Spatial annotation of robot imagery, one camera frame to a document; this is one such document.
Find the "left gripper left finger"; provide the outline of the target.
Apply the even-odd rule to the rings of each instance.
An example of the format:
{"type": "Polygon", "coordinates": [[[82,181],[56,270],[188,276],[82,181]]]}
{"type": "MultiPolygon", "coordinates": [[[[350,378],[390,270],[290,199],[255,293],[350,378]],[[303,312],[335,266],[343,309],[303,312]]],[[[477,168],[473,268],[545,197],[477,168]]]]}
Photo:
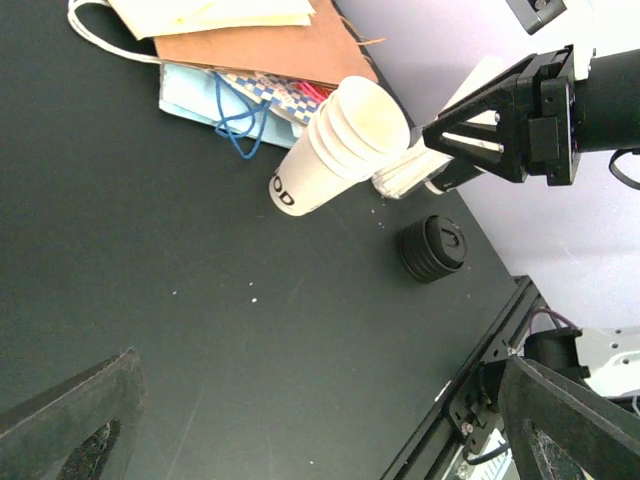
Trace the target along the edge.
{"type": "Polygon", "coordinates": [[[122,479],[145,409],[129,349],[1,414],[3,479],[122,479]]]}

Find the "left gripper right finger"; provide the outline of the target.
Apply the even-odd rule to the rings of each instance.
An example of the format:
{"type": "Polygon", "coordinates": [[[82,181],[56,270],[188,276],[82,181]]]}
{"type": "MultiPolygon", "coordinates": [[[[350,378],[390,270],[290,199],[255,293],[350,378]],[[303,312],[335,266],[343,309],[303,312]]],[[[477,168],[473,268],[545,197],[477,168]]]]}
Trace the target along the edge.
{"type": "Polygon", "coordinates": [[[506,361],[498,406],[522,479],[637,479],[639,417],[533,361],[506,361]]]}

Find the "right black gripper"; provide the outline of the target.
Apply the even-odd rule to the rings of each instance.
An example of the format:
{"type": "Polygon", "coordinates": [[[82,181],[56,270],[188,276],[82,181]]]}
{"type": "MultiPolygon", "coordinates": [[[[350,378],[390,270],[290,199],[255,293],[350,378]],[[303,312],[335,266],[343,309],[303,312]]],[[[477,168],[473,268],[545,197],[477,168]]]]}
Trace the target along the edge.
{"type": "Polygon", "coordinates": [[[549,186],[569,186],[580,160],[575,101],[571,45],[510,67],[485,57],[423,127],[422,138],[427,148],[512,183],[524,182],[528,173],[545,177],[549,186]],[[518,147],[523,124],[526,164],[518,147]]]}

